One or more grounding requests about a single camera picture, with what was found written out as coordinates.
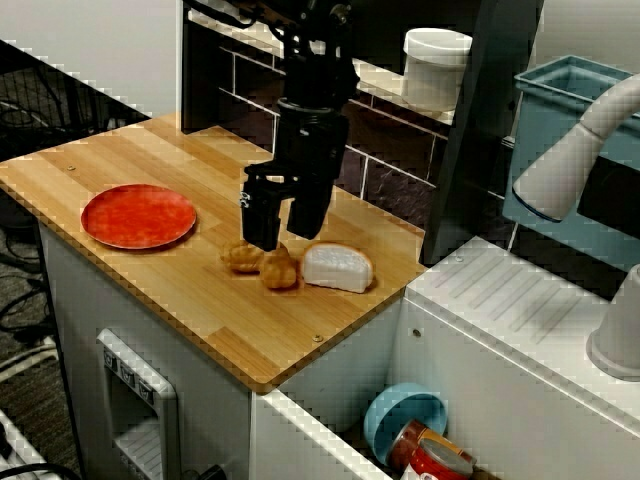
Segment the white countertop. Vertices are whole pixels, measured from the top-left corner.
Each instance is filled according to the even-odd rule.
[[[640,383],[587,357],[605,300],[477,237],[411,282],[406,296],[640,438]]]

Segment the white container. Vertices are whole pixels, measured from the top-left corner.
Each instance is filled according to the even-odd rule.
[[[440,28],[409,30],[402,98],[433,112],[455,109],[471,41],[468,35]]]

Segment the shelf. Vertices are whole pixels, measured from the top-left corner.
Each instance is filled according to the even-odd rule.
[[[210,28],[221,35],[231,37],[246,45],[250,45],[262,50],[263,52],[269,53],[274,57],[283,57],[282,42],[274,37],[269,31],[269,28],[262,23],[256,22],[246,30],[242,30],[212,20],[206,15],[194,12],[193,10],[189,12],[189,20],[192,20],[203,27]],[[425,117],[437,120],[445,125],[452,124],[454,111],[430,112],[405,102],[401,96],[402,75],[376,67],[375,65],[371,65],[370,63],[362,60],[354,59],[353,64],[356,69],[356,73],[360,77],[360,82],[358,83],[358,89],[360,91],[382,100],[386,100],[387,102],[406,108]]]

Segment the drawer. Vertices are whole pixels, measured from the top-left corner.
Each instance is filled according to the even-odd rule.
[[[401,382],[447,404],[446,436],[478,459],[474,480],[625,478],[636,468],[631,434],[404,298],[253,397],[250,478],[399,479],[357,432],[371,400]]]

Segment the wooden tabletop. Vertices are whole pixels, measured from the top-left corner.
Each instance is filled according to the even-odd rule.
[[[294,258],[318,240],[361,249],[375,265],[369,290],[299,282],[273,291],[256,275],[232,273],[219,256],[225,242],[241,238],[243,167],[271,154],[219,127],[184,135],[178,118],[155,118],[4,162],[0,188],[253,391],[277,387],[425,270],[417,262],[422,230],[334,188],[313,241],[286,231],[290,202],[284,202],[280,240]],[[80,223],[89,200],[133,183],[167,187],[191,200],[198,216],[192,234],[170,249],[143,251],[89,237]]]

